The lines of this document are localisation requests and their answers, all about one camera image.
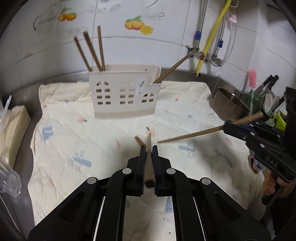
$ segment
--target quilted mat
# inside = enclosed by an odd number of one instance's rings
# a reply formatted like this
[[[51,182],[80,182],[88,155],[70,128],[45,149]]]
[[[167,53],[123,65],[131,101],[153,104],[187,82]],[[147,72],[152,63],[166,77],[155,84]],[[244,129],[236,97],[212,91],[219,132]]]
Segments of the quilted mat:
[[[205,83],[164,81],[155,114],[137,118],[94,118],[88,83],[41,85],[43,115],[36,125],[31,149],[34,166],[28,190],[35,224],[88,177],[110,177],[139,155],[134,136],[144,142],[201,131],[223,124],[210,106],[211,92]],[[211,178],[257,219],[261,204],[263,174],[248,165],[245,142],[219,131],[191,139],[158,144],[160,156],[173,168],[199,180]],[[156,197],[145,190],[142,197],[128,197],[124,240],[175,240],[170,197]]]

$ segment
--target human hand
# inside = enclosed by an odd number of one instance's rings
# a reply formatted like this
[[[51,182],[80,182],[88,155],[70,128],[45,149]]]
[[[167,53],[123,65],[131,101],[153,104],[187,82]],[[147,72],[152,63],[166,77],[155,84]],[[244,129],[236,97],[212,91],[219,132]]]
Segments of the human hand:
[[[264,182],[263,182],[263,186],[262,186],[262,192],[263,195],[272,195],[275,193],[275,186],[276,183],[278,183],[279,185],[285,187],[284,191],[282,192],[282,194],[279,196],[279,198],[286,198],[288,197],[292,191],[295,188],[296,185],[296,180],[292,181],[291,183],[286,183],[284,182],[282,179],[280,179],[279,177],[276,179],[273,175],[271,170],[267,171],[267,174],[265,176]]]

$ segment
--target metal bowl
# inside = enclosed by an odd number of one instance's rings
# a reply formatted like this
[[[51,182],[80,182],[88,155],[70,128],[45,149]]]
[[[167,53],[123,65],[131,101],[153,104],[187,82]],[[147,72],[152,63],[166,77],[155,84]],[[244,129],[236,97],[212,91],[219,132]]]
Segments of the metal bowl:
[[[235,94],[221,87],[218,87],[218,92],[214,97],[213,109],[223,121],[238,120],[249,112],[249,108],[244,102]]]

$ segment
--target round silver pivot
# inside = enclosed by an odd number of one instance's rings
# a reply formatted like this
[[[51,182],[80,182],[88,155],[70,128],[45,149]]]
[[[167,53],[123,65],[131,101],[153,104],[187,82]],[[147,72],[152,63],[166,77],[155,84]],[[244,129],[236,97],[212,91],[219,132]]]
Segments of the round silver pivot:
[[[169,168],[169,169],[167,169],[167,173],[168,174],[175,174],[176,173],[176,170],[173,169],[173,168]]]
[[[131,169],[125,168],[125,169],[122,170],[122,173],[123,174],[130,174],[131,173]]]
[[[204,179],[202,179],[202,183],[205,185],[209,185],[211,183],[211,180],[208,178],[204,178]]]
[[[96,179],[94,177],[90,177],[89,179],[87,179],[87,183],[94,184],[94,183],[96,183]]]

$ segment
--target wooden chopstick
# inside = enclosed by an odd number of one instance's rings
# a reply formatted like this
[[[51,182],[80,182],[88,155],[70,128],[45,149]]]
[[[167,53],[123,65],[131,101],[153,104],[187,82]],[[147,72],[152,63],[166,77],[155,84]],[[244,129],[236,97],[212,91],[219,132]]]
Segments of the wooden chopstick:
[[[78,50],[79,50],[79,53],[80,53],[80,55],[81,55],[81,57],[82,57],[82,59],[83,59],[85,65],[86,65],[88,71],[89,71],[89,72],[92,72],[92,70],[91,70],[91,68],[90,68],[90,66],[89,66],[89,64],[88,64],[88,62],[87,62],[87,59],[86,59],[86,57],[85,57],[85,55],[84,55],[84,53],[83,53],[83,51],[82,51],[82,48],[81,48],[81,46],[80,46],[80,43],[79,43],[77,37],[74,37],[74,42],[76,43],[76,46],[77,46],[77,48],[78,48]]]
[[[105,71],[106,67],[105,67],[105,60],[104,60],[104,53],[103,53],[101,26],[99,25],[97,28],[98,28],[98,40],[99,40],[99,49],[100,49],[100,56],[101,56],[101,62],[102,62],[102,69],[103,69],[103,71]]]
[[[151,146],[151,133],[148,135],[146,158],[145,158],[145,186],[147,188],[153,188],[156,185],[155,172],[152,163],[152,146]]]
[[[146,144],[138,136],[135,137],[135,140],[140,146],[144,145],[146,147]]]
[[[89,47],[89,50],[90,50],[90,52],[91,52],[91,55],[92,55],[93,58],[94,58],[94,61],[96,62],[96,65],[97,65],[99,71],[102,71],[102,67],[101,67],[100,62],[99,62],[99,60],[98,60],[98,57],[96,56],[96,52],[94,51],[94,47],[92,46],[92,43],[91,43],[91,40],[90,40],[90,38],[89,38],[89,34],[88,34],[88,32],[87,32],[87,31],[84,31],[84,32],[83,32],[83,35],[84,35],[84,38],[85,38],[85,40],[86,40],[86,43],[87,43],[87,45],[88,45],[88,47]]]
[[[242,125],[242,124],[248,123],[248,122],[256,120],[256,119],[261,119],[262,117],[263,117],[263,114],[260,111],[260,112],[258,112],[256,114],[251,115],[251,116],[247,116],[245,118],[236,120],[236,121],[233,122],[233,124]],[[182,139],[191,138],[191,137],[197,137],[197,136],[201,136],[201,135],[221,131],[222,129],[223,129],[223,126],[218,126],[218,127],[214,127],[214,128],[211,128],[211,129],[204,130],[204,131],[198,131],[198,132],[195,132],[195,133],[186,134],[186,135],[179,136],[179,137],[174,137],[174,138],[170,138],[170,139],[166,139],[166,140],[161,140],[161,141],[158,141],[157,143],[171,142],[171,141],[177,141],[177,140],[182,140]]]
[[[178,68],[186,59],[190,58],[194,52],[194,49],[191,50],[183,59],[174,64],[171,68],[169,68],[165,73],[163,73],[158,79],[156,79],[153,83],[161,83],[168,75],[173,72],[176,68]]]

